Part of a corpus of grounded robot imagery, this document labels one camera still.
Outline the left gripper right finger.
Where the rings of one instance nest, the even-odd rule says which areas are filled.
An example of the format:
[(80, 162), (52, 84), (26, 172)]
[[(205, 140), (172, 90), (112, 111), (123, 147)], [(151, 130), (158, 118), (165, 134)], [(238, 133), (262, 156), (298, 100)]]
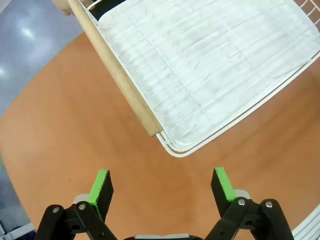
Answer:
[(267, 198), (256, 203), (236, 196), (223, 167), (214, 168), (211, 189), (220, 220), (207, 235), (207, 240), (232, 240), (239, 230), (249, 230), (256, 240), (294, 239), (279, 202)]

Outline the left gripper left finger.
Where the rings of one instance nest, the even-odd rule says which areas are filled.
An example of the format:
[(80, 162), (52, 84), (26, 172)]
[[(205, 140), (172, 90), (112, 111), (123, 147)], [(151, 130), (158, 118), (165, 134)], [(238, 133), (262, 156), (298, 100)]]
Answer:
[(73, 240), (86, 233), (91, 240), (115, 240), (105, 224), (113, 196), (110, 171), (98, 172), (87, 200), (73, 203), (69, 208), (48, 206), (35, 234), (36, 240)]

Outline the person's right hand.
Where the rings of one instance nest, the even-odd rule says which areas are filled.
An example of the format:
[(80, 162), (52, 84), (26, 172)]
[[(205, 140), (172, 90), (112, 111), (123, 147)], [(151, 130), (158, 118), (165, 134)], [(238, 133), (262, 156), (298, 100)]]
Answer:
[(74, 15), (67, 0), (52, 0), (52, 2), (65, 16)]

